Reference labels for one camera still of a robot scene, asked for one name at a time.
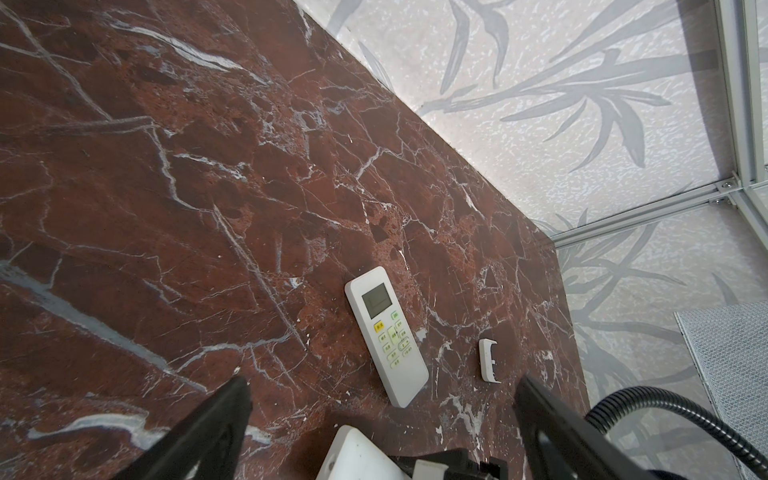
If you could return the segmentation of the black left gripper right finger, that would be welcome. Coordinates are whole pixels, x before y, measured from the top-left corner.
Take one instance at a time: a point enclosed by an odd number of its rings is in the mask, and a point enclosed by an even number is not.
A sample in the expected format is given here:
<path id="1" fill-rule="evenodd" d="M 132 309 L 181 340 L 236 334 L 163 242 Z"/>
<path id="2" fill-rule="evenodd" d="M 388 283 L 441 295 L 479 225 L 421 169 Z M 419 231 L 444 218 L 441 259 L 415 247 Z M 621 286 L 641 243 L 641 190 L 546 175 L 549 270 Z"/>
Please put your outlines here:
<path id="1" fill-rule="evenodd" d="M 534 377 L 522 376 L 514 412 L 533 479 L 652 479 Z"/>

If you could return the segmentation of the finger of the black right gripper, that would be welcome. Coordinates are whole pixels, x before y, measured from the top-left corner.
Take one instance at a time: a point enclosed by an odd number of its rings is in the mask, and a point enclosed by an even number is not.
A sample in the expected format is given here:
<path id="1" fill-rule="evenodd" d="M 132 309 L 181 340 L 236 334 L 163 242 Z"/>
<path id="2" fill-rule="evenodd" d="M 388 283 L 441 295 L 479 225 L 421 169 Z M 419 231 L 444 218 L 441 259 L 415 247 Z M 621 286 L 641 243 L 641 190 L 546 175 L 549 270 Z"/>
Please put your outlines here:
<path id="1" fill-rule="evenodd" d="M 413 480 L 507 479 L 506 461 L 494 457 L 487 461 L 474 461 L 470 458 L 469 451 L 463 448 L 421 456 L 390 456 L 389 459 Z"/>

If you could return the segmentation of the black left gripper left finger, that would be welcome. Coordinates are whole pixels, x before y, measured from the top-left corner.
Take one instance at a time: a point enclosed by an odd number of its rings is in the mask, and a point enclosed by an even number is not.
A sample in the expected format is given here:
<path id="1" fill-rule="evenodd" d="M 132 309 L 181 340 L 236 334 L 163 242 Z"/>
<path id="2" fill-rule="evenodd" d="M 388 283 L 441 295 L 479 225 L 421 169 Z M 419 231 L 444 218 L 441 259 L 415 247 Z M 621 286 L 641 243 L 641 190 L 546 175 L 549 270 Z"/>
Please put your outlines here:
<path id="1" fill-rule="evenodd" d="M 232 479 L 252 411 L 248 382 L 234 376 L 117 479 Z"/>

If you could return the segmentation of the white remote control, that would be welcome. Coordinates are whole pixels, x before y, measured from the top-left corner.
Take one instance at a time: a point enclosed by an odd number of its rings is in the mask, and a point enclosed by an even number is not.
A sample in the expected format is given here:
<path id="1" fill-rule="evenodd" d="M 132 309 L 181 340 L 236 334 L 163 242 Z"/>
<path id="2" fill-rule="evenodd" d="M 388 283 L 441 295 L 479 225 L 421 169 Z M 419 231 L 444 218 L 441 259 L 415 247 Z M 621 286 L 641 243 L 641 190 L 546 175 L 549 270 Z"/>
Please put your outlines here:
<path id="1" fill-rule="evenodd" d="M 316 476 L 317 480 L 410 479 L 360 430 L 341 426 Z"/>

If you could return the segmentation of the white battery cover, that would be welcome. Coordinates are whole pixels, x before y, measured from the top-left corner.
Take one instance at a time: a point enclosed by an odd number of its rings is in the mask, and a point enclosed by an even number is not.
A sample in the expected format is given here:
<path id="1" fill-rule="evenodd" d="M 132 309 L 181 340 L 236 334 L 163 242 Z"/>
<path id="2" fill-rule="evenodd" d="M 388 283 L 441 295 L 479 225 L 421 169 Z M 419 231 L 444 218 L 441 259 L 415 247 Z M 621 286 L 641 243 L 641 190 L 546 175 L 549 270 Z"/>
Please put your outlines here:
<path id="1" fill-rule="evenodd" d="M 493 357 L 493 347 L 496 345 L 497 342 L 492 339 L 481 338 L 478 341 L 481 378 L 490 384 L 500 384 L 494 372 L 496 361 Z"/>

